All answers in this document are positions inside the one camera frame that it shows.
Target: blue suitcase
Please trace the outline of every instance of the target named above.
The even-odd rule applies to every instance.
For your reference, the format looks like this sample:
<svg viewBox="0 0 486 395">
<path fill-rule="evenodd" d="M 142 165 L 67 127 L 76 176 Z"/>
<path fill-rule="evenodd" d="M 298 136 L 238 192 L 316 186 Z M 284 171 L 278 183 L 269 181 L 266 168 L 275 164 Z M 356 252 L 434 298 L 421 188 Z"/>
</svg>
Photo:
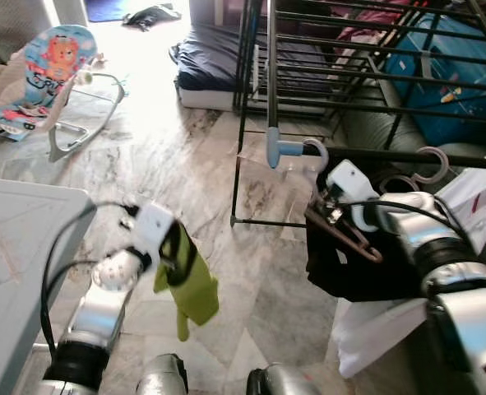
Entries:
<svg viewBox="0 0 486 395">
<path fill-rule="evenodd" d="M 417 27 L 430 28 L 433 14 L 425 14 Z M 483 35 L 482 32 L 447 16 L 442 16 L 437 30 Z M 420 51 L 427 37 L 425 33 L 409 32 L 397 45 L 399 49 Z M 486 42 L 462 39 L 445 35 L 434 35 L 429 51 L 468 58 L 486 59 Z M 414 57 L 392 54 L 386 61 L 385 71 L 392 75 L 413 76 Z M 479 83 L 486 85 L 486 65 L 457 62 L 449 59 L 430 58 L 430 73 L 434 78 Z M 394 81 L 396 90 L 403 98 L 409 85 L 406 81 Z M 430 84 L 414 85 L 406 107 L 424 108 L 451 114 L 471 114 L 486 118 L 486 91 L 466 89 L 456 86 Z M 473 142 L 486 144 L 486 123 L 476 123 L 464 119 L 415 115 L 428 144 L 440 146 L 448 142 Z"/>
</svg>

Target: tile floor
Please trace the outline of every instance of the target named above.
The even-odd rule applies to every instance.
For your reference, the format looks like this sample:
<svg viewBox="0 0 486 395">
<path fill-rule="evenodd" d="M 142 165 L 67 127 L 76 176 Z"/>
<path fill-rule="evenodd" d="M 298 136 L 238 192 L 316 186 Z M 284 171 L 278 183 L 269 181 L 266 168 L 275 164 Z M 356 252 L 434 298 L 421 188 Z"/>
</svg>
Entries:
<svg viewBox="0 0 486 395">
<path fill-rule="evenodd" d="M 219 313 L 207 325 L 193 327 L 190 340 L 182 343 L 176 337 L 171 295 L 154 295 L 153 273 L 144 276 L 127 307 L 100 393 L 133 394 L 142 365 L 168 351 L 185 359 L 196 395 L 243 394 L 248 372 L 271 362 L 298 366 L 324 395 L 414 393 L 399 349 L 351 380 L 340 377 L 330 339 L 336 300 L 306 280 L 302 230 L 230 228 L 238 118 L 179 105 L 167 51 L 185 34 L 187 22 L 161 24 L 149 33 L 122 28 L 119 22 L 91 29 L 109 59 L 105 68 L 123 80 L 127 97 L 89 146 L 54 164 L 48 163 L 45 135 L 22 143 L 0 138 L 0 178 L 83 188 L 95 201 L 156 200 L 182 219 L 220 282 Z M 102 88 L 95 83 L 89 89 Z M 90 126 L 105 108 L 84 100 L 73 95 L 63 116 Z M 248 128 L 259 130 L 264 124 L 263 118 L 255 118 Z M 328 133 L 328 128 L 307 122 L 284 127 Z M 301 220 L 310 194 L 302 169 L 316 163 L 286 159 L 271 170 L 263 147 L 262 135 L 247 135 L 238 216 Z M 99 213 L 78 255 L 100 258 L 125 244 L 119 217 L 113 209 Z M 84 270 L 69 273 L 51 312 L 56 336 L 87 282 Z M 35 393 L 47 362 L 45 354 L 29 361 L 33 369 L 23 393 Z"/>
</svg>

